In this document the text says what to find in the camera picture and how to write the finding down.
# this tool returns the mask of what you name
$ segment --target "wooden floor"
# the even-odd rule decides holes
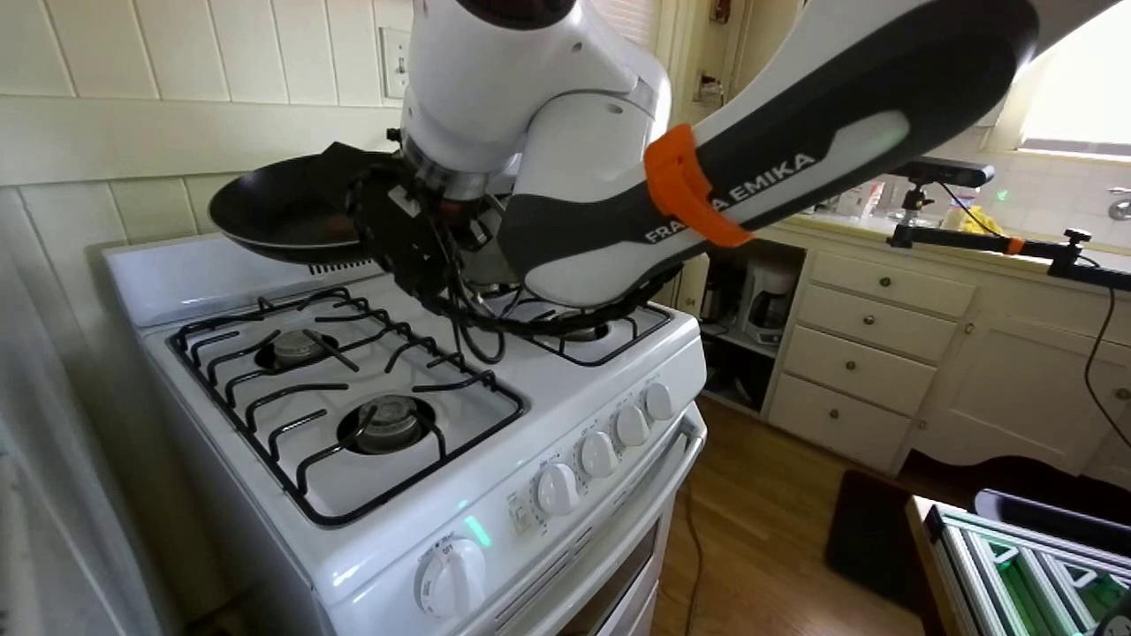
[[[704,399],[707,453],[684,488],[661,580],[656,631],[685,631],[698,574],[692,522],[704,544],[704,580],[692,610],[698,636],[886,636],[923,631],[919,617],[825,570],[845,462],[766,425]]]

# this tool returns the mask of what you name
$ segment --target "oven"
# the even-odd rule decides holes
[[[507,336],[482,363],[380,267],[196,237],[110,252],[110,270],[248,631],[650,628],[707,436],[692,316]]]

